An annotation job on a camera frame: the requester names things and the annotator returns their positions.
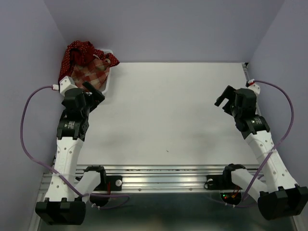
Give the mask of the red polka dot skirt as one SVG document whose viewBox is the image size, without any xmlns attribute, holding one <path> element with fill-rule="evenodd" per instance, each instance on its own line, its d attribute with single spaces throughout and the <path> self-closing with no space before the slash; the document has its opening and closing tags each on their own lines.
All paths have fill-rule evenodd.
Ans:
<svg viewBox="0 0 308 231">
<path fill-rule="evenodd" d="M 95 49 L 89 41 L 76 40 L 67 46 L 64 57 L 61 62 L 61 68 L 58 81 L 65 76 L 71 76 L 74 66 L 86 66 L 95 58 L 103 59 L 104 52 Z"/>
</svg>

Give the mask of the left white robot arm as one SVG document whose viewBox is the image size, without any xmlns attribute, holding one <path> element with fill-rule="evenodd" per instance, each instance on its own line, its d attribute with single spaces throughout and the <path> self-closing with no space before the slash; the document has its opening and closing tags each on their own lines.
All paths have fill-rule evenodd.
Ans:
<svg viewBox="0 0 308 231">
<path fill-rule="evenodd" d="M 35 207 L 36 214 L 49 225 L 82 224 L 91 193 L 107 185 L 102 166 L 86 168 L 78 184 L 74 184 L 77 160 L 89 128 L 89 114 L 104 100 L 103 94 L 89 82 L 83 86 L 64 93 L 51 182 L 44 200 Z"/>
</svg>

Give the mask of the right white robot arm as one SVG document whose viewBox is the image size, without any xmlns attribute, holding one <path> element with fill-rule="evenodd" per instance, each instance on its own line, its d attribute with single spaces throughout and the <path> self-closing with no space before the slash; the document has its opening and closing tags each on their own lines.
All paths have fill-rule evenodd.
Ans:
<svg viewBox="0 0 308 231">
<path fill-rule="evenodd" d="M 260 164 L 255 175 L 243 165 L 229 164 L 219 182 L 227 188 L 236 185 L 243 189 L 245 195 L 256 201 L 266 220 L 298 216 L 308 202 L 308 189 L 291 176 L 272 140 L 268 123 L 256 113 L 259 93 L 259 86 L 254 89 L 227 86 L 215 102 L 215 106 L 220 106 L 227 100 L 222 109 L 233 117 L 236 128 Z"/>
</svg>

